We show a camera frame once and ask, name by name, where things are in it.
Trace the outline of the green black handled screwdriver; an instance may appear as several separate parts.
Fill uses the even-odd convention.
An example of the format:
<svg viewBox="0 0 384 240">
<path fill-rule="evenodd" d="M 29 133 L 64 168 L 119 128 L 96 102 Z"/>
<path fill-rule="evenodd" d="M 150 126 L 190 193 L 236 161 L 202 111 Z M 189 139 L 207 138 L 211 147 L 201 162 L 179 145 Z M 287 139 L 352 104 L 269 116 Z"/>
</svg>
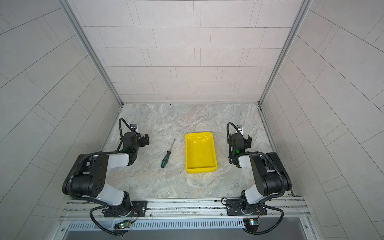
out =
<svg viewBox="0 0 384 240">
<path fill-rule="evenodd" d="M 176 139 L 173 140 L 170 149 L 167 151 L 165 157 L 163 158 L 162 163 L 161 163 L 161 168 L 164 168 L 167 165 L 169 158 L 170 158 L 170 155 L 172 154 L 171 150 L 174 146 L 175 141 L 176 141 Z"/>
</svg>

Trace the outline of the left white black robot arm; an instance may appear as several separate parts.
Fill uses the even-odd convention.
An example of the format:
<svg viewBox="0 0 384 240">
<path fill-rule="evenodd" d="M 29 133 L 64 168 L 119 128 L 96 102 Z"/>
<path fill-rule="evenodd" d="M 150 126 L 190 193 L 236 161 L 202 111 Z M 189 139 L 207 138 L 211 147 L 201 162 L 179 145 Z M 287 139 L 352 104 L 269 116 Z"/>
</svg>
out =
<svg viewBox="0 0 384 240">
<path fill-rule="evenodd" d="M 132 201 L 126 191 L 118 190 L 106 182 L 107 171 L 132 165 L 140 147 L 150 144 L 149 135 L 127 132 L 121 136 L 121 151 L 79 155 L 62 192 L 74 200 L 84 200 L 102 206 L 105 218 L 144 217 L 147 201 Z"/>
</svg>

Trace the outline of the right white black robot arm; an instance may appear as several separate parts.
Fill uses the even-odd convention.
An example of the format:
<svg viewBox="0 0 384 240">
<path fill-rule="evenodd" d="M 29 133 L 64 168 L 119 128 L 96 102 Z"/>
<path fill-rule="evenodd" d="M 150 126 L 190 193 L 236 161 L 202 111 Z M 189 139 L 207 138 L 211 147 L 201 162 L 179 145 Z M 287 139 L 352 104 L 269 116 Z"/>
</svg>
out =
<svg viewBox="0 0 384 240">
<path fill-rule="evenodd" d="M 243 215 L 261 213 L 262 204 L 283 196 L 292 188 L 291 179 L 275 152 L 248 152 L 252 138 L 240 133 L 229 134 L 229 162 L 237 168 L 251 169 L 254 184 L 242 191 L 236 207 Z"/>
</svg>

